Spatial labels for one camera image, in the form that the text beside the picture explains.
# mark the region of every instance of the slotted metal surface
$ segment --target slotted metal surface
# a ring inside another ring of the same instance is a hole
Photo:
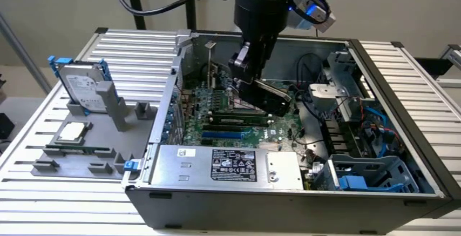
[[[452,175],[461,174],[459,105],[404,48],[361,43],[448,170]]]
[[[152,86],[153,78],[139,68],[156,68],[157,56],[137,55],[120,52],[148,52],[147,44],[167,44],[173,46],[175,33],[151,31],[109,30],[105,35],[92,38],[84,48],[81,59],[109,62],[119,91],[123,90],[133,96],[133,100],[145,98],[140,91],[149,95],[160,93]],[[116,45],[117,47],[101,47],[99,45]],[[187,231],[155,231],[147,225],[123,192],[120,181],[109,179],[52,178],[31,175],[32,162],[42,155],[42,147],[51,141],[57,131],[68,110],[65,104],[68,95],[60,84],[56,85],[46,101],[39,107],[11,147],[0,157],[0,234],[2,235],[199,235],[199,232]],[[453,168],[461,170],[461,165],[453,163]],[[408,223],[399,230],[389,233],[391,236],[455,236],[461,231],[461,211],[455,211],[443,219],[419,219]],[[235,233],[209,232],[208,235],[272,235],[271,233]]]

